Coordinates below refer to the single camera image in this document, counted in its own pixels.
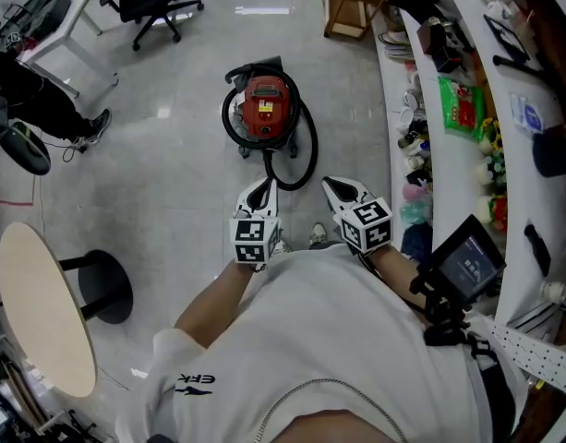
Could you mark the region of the person's white shirt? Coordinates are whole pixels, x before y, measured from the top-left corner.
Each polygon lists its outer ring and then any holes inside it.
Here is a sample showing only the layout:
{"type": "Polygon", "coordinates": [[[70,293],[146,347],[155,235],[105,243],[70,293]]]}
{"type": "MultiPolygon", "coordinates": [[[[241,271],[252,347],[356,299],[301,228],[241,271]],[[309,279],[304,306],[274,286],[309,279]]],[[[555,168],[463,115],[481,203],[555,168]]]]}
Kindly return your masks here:
{"type": "Polygon", "coordinates": [[[157,333],[119,443],[498,443],[527,384],[479,317],[428,346],[408,304],[345,245],[276,256],[207,349],[157,333]]]}

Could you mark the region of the black pouch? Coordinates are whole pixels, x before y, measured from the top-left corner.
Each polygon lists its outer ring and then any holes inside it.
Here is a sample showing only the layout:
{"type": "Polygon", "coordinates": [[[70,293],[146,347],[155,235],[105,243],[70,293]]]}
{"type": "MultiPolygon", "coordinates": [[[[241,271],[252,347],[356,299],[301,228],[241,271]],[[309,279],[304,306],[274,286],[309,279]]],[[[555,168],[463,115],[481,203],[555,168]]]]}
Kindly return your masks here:
{"type": "Polygon", "coordinates": [[[542,176],[566,175],[566,125],[534,134],[532,153],[536,169],[542,176]]]}

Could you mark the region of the black board green stripe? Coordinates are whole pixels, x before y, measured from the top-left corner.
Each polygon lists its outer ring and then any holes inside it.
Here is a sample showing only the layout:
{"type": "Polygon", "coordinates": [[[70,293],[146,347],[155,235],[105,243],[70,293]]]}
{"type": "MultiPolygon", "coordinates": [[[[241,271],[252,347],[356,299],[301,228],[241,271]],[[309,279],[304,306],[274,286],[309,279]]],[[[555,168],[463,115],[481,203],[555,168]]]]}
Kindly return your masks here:
{"type": "Polygon", "coordinates": [[[4,152],[30,174],[46,175],[51,169],[48,149],[42,140],[20,121],[8,127],[0,137],[4,152]]]}

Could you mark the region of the red orange flower pot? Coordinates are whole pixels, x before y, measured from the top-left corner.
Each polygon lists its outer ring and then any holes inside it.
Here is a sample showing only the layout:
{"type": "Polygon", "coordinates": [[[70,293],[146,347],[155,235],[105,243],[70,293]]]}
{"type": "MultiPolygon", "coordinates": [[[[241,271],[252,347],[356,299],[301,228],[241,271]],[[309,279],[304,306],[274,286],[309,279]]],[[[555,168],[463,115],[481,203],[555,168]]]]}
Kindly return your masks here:
{"type": "Polygon", "coordinates": [[[482,196],[476,204],[476,217],[495,231],[506,233],[508,229],[508,200],[506,196],[482,196]]]}

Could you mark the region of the pale flower pot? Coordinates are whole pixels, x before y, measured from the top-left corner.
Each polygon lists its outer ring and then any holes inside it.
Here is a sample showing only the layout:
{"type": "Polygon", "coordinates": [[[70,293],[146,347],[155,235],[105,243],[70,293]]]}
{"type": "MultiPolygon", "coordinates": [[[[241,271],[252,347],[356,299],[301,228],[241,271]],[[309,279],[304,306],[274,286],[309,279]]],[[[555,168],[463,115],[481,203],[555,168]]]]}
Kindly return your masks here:
{"type": "Polygon", "coordinates": [[[507,182],[506,165],[501,150],[486,156],[476,167],[475,176],[482,186],[505,186],[507,182]]]}

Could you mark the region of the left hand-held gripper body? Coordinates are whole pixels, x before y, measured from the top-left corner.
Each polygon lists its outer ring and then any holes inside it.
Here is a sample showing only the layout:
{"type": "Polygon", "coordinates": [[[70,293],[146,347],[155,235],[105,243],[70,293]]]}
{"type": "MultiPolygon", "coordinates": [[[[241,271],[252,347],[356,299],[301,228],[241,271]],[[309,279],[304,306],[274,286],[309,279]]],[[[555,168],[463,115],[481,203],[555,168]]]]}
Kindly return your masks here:
{"type": "Polygon", "coordinates": [[[229,220],[229,226],[235,262],[265,266],[280,240],[278,210],[272,207],[252,210],[247,204],[240,204],[229,220]]]}

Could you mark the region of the sunflower pot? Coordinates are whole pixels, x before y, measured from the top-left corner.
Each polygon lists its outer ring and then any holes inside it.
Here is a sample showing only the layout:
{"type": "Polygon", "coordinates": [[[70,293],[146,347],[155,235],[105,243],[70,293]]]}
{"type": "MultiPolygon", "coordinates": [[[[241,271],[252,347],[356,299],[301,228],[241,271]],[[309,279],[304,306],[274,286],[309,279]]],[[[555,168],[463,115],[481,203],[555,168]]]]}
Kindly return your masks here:
{"type": "Polygon", "coordinates": [[[491,155],[497,150],[502,150],[502,137],[498,119],[486,118],[481,125],[481,129],[483,137],[478,143],[480,151],[484,155],[491,155]]]}

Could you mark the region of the blue white packet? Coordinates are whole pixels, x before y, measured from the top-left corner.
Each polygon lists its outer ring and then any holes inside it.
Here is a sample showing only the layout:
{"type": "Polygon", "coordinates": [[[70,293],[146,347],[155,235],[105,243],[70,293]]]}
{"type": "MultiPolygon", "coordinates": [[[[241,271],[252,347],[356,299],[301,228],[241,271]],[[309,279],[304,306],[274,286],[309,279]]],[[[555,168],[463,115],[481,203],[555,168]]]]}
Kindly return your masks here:
{"type": "Polygon", "coordinates": [[[525,96],[511,93],[510,97],[514,123],[531,136],[542,133],[545,126],[538,108],[525,96]]]}

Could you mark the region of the white desk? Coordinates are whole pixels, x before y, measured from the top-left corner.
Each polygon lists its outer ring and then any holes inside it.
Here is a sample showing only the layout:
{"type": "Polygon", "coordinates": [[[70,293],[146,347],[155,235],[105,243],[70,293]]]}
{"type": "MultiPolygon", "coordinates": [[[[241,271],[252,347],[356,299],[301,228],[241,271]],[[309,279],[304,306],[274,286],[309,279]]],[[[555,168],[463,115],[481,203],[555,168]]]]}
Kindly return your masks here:
{"type": "Polygon", "coordinates": [[[66,16],[61,25],[44,40],[39,42],[34,48],[24,51],[18,60],[36,73],[50,79],[59,88],[71,94],[74,98],[79,96],[79,91],[75,90],[63,80],[53,75],[42,66],[38,61],[48,55],[54,49],[65,47],[70,53],[76,56],[91,71],[103,78],[111,86],[116,86],[119,82],[118,73],[108,68],[95,59],[82,45],[73,37],[72,33],[76,24],[81,19],[97,36],[102,34],[102,29],[86,12],[86,5],[90,0],[72,0],[67,10],[66,16]]]}

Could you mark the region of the black screen device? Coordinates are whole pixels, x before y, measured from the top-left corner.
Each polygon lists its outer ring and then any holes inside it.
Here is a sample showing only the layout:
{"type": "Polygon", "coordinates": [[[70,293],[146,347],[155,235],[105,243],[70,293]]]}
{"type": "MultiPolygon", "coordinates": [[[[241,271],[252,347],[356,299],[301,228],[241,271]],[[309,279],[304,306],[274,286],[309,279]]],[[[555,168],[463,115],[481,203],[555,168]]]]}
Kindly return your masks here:
{"type": "Polygon", "coordinates": [[[410,292],[425,296],[424,315],[430,323],[458,320],[494,287],[505,267],[482,223],[470,215],[417,267],[410,292]]]}

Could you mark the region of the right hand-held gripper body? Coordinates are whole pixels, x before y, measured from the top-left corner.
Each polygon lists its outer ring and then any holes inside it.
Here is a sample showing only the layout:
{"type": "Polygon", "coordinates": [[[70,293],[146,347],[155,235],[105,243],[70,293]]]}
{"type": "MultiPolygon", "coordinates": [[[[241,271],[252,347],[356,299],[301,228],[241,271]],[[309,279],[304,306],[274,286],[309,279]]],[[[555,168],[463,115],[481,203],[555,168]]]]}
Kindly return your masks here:
{"type": "Polygon", "coordinates": [[[367,255],[392,240],[392,213],[383,198],[354,204],[333,218],[342,239],[360,254],[367,255]]]}

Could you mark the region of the person's right white shoe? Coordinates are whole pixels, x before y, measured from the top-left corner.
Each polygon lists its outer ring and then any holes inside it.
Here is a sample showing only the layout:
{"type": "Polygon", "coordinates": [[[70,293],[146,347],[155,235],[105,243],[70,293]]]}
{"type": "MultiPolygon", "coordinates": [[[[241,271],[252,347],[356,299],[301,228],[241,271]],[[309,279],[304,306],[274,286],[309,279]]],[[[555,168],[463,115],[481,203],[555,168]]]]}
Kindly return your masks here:
{"type": "Polygon", "coordinates": [[[328,244],[328,234],[325,226],[321,222],[313,224],[309,233],[309,248],[320,249],[328,244]]]}

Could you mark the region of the person's left forearm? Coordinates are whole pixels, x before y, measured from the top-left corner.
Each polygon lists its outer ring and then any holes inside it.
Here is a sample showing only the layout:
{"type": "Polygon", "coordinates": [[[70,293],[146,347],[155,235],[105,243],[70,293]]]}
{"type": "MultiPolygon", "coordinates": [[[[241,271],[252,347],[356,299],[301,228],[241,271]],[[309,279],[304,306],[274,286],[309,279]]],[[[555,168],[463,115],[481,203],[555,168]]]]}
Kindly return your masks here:
{"type": "Polygon", "coordinates": [[[254,273],[249,265],[231,261],[188,305],[174,328],[203,348],[209,348],[235,321],[254,273]]]}

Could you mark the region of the white metal shelving rack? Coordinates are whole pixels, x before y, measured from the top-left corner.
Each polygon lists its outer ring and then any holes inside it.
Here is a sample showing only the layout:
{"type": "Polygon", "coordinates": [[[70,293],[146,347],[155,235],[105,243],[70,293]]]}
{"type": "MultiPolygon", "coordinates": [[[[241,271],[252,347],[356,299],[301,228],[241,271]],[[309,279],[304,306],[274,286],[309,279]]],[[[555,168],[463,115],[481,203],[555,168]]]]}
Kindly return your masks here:
{"type": "MultiPolygon", "coordinates": [[[[562,122],[555,91],[535,76],[540,68],[534,43],[523,38],[529,53],[527,73],[495,65],[504,55],[483,15],[480,0],[448,0],[464,22],[488,80],[503,137],[507,168],[508,228],[503,241],[505,262],[492,321],[503,328],[500,339],[510,343],[516,362],[529,374],[566,393],[566,352],[553,346],[561,317],[540,289],[546,281],[566,282],[566,176],[546,178],[536,169],[529,134],[512,116],[512,95],[525,96],[546,126],[562,122]]],[[[448,132],[440,107],[439,72],[424,54],[417,37],[418,23],[403,19],[412,44],[415,65],[428,117],[433,174],[433,243],[441,245],[470,215],[475,214],[485,189],[475,176],[482,153],[470,138],[448,132]]]]}

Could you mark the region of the teal plastic bag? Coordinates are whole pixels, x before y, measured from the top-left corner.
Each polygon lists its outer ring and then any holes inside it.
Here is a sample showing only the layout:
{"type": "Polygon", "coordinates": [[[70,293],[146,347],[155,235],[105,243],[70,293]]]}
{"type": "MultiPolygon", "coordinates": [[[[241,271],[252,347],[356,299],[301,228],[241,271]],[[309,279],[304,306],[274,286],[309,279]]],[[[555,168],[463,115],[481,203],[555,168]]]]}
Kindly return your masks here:
{"type": "Polygon", "coordinates": [[[406,227],[432,224],[432,204],[425,200],[407,201],[400,207],[400,218],[406,227]]]}

